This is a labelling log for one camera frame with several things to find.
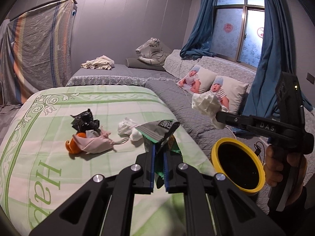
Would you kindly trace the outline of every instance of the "baby print pillow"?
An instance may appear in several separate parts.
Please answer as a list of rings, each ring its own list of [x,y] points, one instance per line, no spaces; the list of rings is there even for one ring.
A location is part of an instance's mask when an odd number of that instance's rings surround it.
[[[177,85],[191,94],[201,94],[210,89],[216,76],[216,73],[196,64]]]
[[[237,113],[248,84],[227,76],[216,76],[209,91],[212,91],[229,112]]]

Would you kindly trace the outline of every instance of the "window frame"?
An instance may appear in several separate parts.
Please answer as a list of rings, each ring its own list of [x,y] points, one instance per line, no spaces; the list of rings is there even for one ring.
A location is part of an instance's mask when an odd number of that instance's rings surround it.
[[[240,62],[240,56],[241,56],[241,48],[243,46],[244,42],[244,35],[245,35],[245,30],[247,26],[247,17],[248,17],[248,10],[254,10],[254,11],[263,11],[265,12],[265,6],[259,6],[259,5],[248,5],[247,4],[248,0],[244,0],[244,4],[226,4],[226,5],[215,5],[214,6],[214,21],[213,25],[215,25],[216,17],[217,17],[217,10],[218,9],[243,9],[242,13],[242,24],[241,24],[241,31],[238,39],[238,44],[236,48],[236,55],[234,58],[224,56],[221,54],[217,54],[216,56],[219,58],[223,58],[229,61],[232,61],[234,63],[241,64],[242,66],[245,66],[251,70],[256,71],[257,67],[254,67],[252,65],[246,64],[244,62]]]

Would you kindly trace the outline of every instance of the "crumpled black plastic bag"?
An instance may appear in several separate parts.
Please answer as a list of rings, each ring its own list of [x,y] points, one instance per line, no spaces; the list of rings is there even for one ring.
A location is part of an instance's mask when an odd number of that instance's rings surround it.
[[[77,130],[77,133],[85,133],[87,130],[94,130],[100,134],[100,121],[93,119],[93,114],[90,109],[78,115],[71,115],[74,120],[71,123],[72,128]]]

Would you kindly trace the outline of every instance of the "striped shirt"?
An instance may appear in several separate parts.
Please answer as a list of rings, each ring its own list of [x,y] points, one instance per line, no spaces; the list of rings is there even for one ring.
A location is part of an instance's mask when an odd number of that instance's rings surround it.
[[[193,76],[189,76],[189,75],[185,76],[185,82],[189,86],[192,86],[195,83],[195,81],[197,81],[197,80],[199,80],[199,77],[197,74],[195,74]]]
[[[219,99],[219,101],[221,101],[222,98],[224,98],[224,97],[226,96],[224,90],[221,89],[221,88],[220,88],[219,90],[217,90],[216,92],[213,92],[213,93],[217,96],[217,98]]]

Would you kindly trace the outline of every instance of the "black sleeve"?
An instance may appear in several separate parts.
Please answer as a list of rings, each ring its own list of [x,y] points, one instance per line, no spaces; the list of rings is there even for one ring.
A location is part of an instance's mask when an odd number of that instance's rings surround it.
[[[268,216],[280,226],[287,236],[292,236],[302,226],[305,216],[306,188],[303,187],[300,197],[282,212],[270,211]]]

